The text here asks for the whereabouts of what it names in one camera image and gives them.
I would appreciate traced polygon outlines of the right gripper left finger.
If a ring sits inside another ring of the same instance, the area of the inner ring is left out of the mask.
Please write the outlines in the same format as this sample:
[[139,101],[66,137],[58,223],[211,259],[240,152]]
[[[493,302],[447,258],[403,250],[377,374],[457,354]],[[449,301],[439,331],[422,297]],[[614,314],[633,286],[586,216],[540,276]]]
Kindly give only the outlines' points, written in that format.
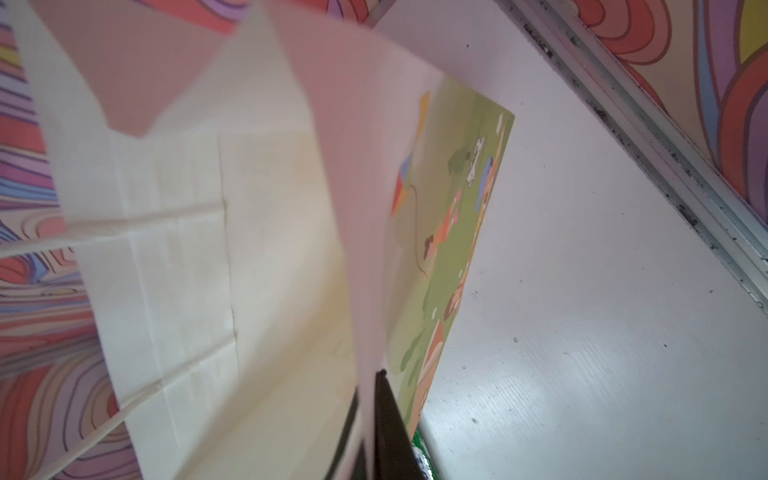
[[366,458],[364,441],[356,442],[353,430],[358,417],[359,400],[358,391],[355,390],[350,402],[341,434],[334,451],[329,468],[325,474],[325,480],[351,479],[365,480]]

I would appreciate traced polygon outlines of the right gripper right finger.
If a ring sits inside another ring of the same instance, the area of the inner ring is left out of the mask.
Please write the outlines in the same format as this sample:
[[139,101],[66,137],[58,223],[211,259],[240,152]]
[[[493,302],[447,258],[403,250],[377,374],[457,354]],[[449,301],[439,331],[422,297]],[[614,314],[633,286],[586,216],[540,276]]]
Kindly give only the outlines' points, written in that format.
[[374,478],[424,480],[385,370],[375,379]]

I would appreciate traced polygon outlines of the illustrated paper gift bag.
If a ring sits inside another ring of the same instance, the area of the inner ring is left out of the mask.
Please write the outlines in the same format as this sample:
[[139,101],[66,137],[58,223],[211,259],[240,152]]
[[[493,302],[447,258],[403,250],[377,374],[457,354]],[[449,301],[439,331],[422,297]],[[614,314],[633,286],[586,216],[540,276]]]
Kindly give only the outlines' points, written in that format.
[[413,436],[513,114],[384,1],[1,5],[1,475],[324,479]]

